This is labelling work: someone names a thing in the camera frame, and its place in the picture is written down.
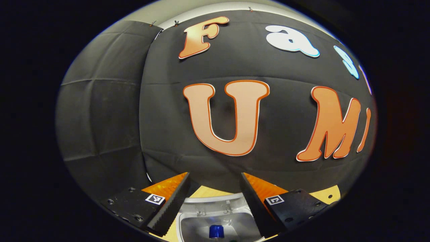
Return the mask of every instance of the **white wall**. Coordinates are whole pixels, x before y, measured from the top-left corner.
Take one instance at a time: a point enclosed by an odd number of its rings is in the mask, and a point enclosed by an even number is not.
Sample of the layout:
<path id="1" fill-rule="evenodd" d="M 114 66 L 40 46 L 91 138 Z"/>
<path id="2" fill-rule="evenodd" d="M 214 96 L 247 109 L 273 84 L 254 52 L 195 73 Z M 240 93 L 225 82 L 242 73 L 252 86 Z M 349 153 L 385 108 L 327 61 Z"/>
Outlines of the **white wall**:
<path id="1" fill-rule="evenodd" d="M 236 0 L 234 2 L 226 2 L 225 0 L 159 0 L 131 13 L 122 20 L 134 20 L 146 23 L 152 23 L 156 20 L 157 22 L 154 25 L 166 29 L 174 26 L 175 20 L 181 23 L 207 13 L 226 10 L 249 10 L 249 7 L 255 11 L 271 12 L 296 19 L 335 38 L 328 30 L 312 19 L 272 0 Z"/>

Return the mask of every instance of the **orange letter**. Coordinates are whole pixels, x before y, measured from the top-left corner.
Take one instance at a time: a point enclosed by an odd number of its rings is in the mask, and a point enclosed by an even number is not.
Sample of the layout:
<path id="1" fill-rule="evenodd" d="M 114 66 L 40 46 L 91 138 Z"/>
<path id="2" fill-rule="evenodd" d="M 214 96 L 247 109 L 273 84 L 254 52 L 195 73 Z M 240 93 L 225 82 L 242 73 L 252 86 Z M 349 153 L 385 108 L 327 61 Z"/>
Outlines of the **orange letter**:
<path id="1" fill-rule="evenodd" d="M 213 39 L 218 35 L 219 27 L 217 24 L 226 24 L 229 19 L 227 17 L 217 17 L 205 22 L 188 27 L 184 30 L 187 33 L 184 49 L 179 53 L 180 59 L 199 54 L 207 51 L 211 44 L 203 42 L 203 36 L 207 35 L 209 39 Z"/>
<path id="2" fill-rule="evenodd" d="M 257 140 L 260 100 L 269 95 L 269 85 L 253 80 L 232 81 L 225 85 L 225 93 L 234 99 L 236 110 L 236 134 L 232 140 L 223 140 L 212 130 L 209 106 L 209 100 L 215 95 L 212 85 L 189 85 L 183 93 L 190 106 L 194 133 L 205 146 L 230 156 L 246 155 L 252 151 Z"/>
<path id="3" fill-rule="evenodd" d="M 300 151 L 298 161 L 315 161 L 321 156 L 321 145 L 326 139 L 324 158 L 342 158 L 348 155 L 357 129 L 360 102 L 351 98 L 348 111 L 342 120 L 341 104 L 337 93 L 328 87 L 314 87 L 312 98 L 318 103 L 315 127 L 305 150 Z"/>
<path id="4" fill-rule="evenodd" d="M 363 138 L 361 139 L 361 143 L 358 146 L 357 153 L 363 150 L 364 142 L 366 141 L 366 138 L 367 138 L 367 132 L 369 131 L 369 124 L 370 124 L 370 109 L 366 110 L 366 116 L 367 116 L 366 128 L 364 129 Z"/>

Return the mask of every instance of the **blue bottle cap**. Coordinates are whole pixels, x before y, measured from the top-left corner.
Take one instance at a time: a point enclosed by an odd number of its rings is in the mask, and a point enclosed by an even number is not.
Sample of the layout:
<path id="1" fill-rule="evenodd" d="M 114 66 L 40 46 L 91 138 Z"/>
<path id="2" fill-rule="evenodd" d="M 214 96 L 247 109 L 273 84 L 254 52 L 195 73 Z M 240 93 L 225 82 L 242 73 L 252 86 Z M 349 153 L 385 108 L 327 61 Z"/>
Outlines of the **blue bottle cap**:
<path id="1" fill-rule="evenodd" d="M 219 224 L 211 225 L 209 227 L 209 238 L 224 238 L 224 227 Z"/>

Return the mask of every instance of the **letter m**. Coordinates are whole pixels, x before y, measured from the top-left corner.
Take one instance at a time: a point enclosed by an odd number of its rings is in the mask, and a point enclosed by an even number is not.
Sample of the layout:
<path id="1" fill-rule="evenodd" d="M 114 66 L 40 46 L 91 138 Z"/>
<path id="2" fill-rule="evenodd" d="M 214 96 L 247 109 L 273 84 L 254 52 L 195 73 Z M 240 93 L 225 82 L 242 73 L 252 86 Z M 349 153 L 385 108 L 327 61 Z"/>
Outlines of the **letter m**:
<path id="1" fill-rule="evenodd" d="M 332 154 L 333 158 L 347 156 L 357 129 L 360 102 L 351 98 L 348 111 L 342 119 L 339 97 L 333 89 L 314 87 L 311 95 L 318 104 L 315 127 L 306 149 L 297 154 L 297 161 L 317 160 L 322 154 L 320 149 L 324 139 L 326 140 L 324 158 L 327 159 Z"/>

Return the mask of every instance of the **blue cap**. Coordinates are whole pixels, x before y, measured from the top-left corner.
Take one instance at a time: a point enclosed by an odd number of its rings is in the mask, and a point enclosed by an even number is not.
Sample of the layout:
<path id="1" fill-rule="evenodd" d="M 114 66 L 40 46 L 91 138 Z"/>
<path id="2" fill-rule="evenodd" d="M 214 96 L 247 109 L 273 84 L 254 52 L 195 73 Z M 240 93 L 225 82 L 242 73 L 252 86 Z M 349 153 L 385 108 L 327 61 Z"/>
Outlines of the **blue cap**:
<path id="1" fill-rule="evenodd" d="M 224 238 L 224 227 L 219 224 L 211 225 L 209 227 L 209 238 Z"/>

